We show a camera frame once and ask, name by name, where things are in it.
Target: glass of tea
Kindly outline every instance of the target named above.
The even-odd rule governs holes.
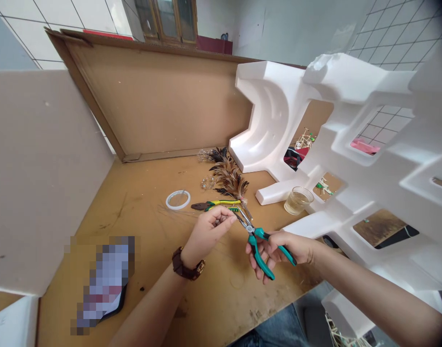
[[[314,195],[303,187],[294,187],[284,204],[285,210],[292,215],[299,215],[304,208],[314,201]]]

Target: hand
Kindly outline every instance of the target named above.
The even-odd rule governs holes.
[[[288,262],[285,254],[278,249],[279,246],[286,246],[295,257],[298,264],[311,264],[314,261],[314,249],[320,244],[318,241],[285,231],[271,231],[269,234],[269,242],[260,238],[256,238],[256,240],[258,242],[258,251],[259,254],[261,254],[261,258],[263,258],[271,270],[278,262]],[[263,271],[256,263],[254,255],[251,252],[251,245],[249,243],[246,244],[245,251],[247,254],[249,254],[250,264],[256,273],[256,278],[258,278],[258,280],[263,280],[263,284],[267,284],[269,282],[269,278],[264,275]]]
[[[224,206],[216,206],[200,214],[181,253],[184,266],[195,268],[236,220],[235,214]]]

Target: feather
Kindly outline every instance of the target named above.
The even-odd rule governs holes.
[[[214,149],[210,157],[216,162],[210,171],[213,171],[216,183],[220,186],[215,190],[243,201],[249,182],[241,176],[240,168],[228,154],[227,147]]]

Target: wooden workbench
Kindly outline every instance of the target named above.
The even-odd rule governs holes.
[[[222,198],[202,191],[200,182],[212,163],[197,157],[121,164],[116,161],[76,234],[76,244],[65,254],[40,302],[38,346],[106,346],[131,310],[171,263],[172,252],[187,241],[198,217],[190,204]],[[261,206],[256,191],[275,181],[267,172],[247,173],[246,194],[254,224],[279,230],[304,217],[292,216],[283,202]],[[166,197],[185,189],[191,203],[174,212]],[[95,261],[95,245],[108,236],[137,236],[135,274],[130,279],[122,311],[91,329],[89,336],[71,336],[71,320],[82,302],[83,286]],[[250,269],[244,249],[247,233],[240,223],[220,240],[206,258],[200,278],[190,283],[168,331],[164,346],[225,346],[321,282],[306,265],[282,263],[276,280],[263,286]]]

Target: jeans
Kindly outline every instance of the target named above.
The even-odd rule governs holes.
[[[293,304],[261,323],[228,347],[308,347]]]

